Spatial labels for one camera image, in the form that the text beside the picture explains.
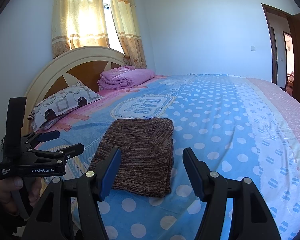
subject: human hand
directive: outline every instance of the human hand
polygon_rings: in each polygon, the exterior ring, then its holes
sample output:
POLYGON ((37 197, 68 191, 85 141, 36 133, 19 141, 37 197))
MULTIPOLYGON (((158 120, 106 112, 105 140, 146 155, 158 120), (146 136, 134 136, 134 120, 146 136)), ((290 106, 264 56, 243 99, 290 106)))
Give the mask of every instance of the human hand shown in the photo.
MULTIPOLYGON (((11 192, 22 189, 23 181, 20 177, 11 177, 0 180, 0 203, 4 209, 10 214, 18 212, 16 203, 14 202, 11 192)), ((41 190, 41 178, 35 178, 29 193, 30 205, 33 207, 39 201, 41 190)))

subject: metal screw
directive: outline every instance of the metal screw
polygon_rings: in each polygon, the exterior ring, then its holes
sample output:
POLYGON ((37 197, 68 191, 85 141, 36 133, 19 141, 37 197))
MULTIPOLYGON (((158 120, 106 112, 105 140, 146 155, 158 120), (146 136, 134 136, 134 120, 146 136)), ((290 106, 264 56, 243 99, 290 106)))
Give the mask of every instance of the metal screw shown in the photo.
POLYGON ((210 172, 210 176, 213 178, 217 178, 217 177, 219 177, 219 173, 217 173, 216 171, 212 171, 212 172, 210 172))
POLYGON ((87 172, 86 172, 86 176, 87 176, 88 178, 94 176, 94 171, 87 171, 87 172))
POLYGON ((252 180, 250 178, 244 178, 243 181, 247 184, 251 184, 252 180))
POLYGON ((53 182, 53 183, 58 183, 60 180, 61 180, 60 177, 54 177, 54 178, 52 179, 52 182, 53 182))

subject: pink folded blanket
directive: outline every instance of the pink folded blanket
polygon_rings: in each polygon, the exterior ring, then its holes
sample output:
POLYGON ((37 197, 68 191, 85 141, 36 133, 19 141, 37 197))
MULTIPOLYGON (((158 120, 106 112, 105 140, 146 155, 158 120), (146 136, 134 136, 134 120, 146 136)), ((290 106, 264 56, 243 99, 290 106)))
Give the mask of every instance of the pink folded blanket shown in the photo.
POLYGON ((134 66, 122 66, 100 74, 98 80, 100 90, 131 88, 138 86, 155 76, 150 69, 134 69, 134 66))

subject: window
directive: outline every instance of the window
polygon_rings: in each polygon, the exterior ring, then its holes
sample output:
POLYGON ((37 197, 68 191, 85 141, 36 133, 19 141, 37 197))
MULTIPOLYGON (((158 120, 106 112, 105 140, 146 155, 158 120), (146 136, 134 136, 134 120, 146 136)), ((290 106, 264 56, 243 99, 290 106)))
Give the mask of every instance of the window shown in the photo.
POLYGON ((103 8, 105 9, 106 26, 109 37, 110 48, 123 53, 123 49, 119 42, 117 32, 114 27, 114 22, 109 8, 109 0, 103 0, 103 8))

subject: blue polka dot bedspread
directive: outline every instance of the blue polka dot bedspread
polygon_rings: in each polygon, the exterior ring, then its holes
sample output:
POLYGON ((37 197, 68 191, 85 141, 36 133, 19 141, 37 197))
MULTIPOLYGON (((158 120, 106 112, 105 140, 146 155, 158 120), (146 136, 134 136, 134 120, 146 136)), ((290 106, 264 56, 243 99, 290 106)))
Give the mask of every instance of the blue polka dot bedspread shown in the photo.
MULTIPOLYGON (((225 178, 250 177, 282 239, 292 240, 300 230, 300 144, 279 111, 249 80, 221 74, 170 76, 134 93, 121 93, 103 107, 79 110, 88 117, 76 119, 71 129, 59 129, 59 139, 39 147, 56 151, 79 142, 85 146, 82 155, 67 161, 64 180, 87 170, 114 120, 162 117, 174 123, 172 193, 159 199, 111 190, 105 201, 98 203, 109 239, 195 238, 205 203, 194 195, 184 168, 186 147, 225 178)), ((228 239, 232 204, 228 199, 221 239, 228 239)), ((76 199, 72 199, 72 212, 80 228, 76 199)))

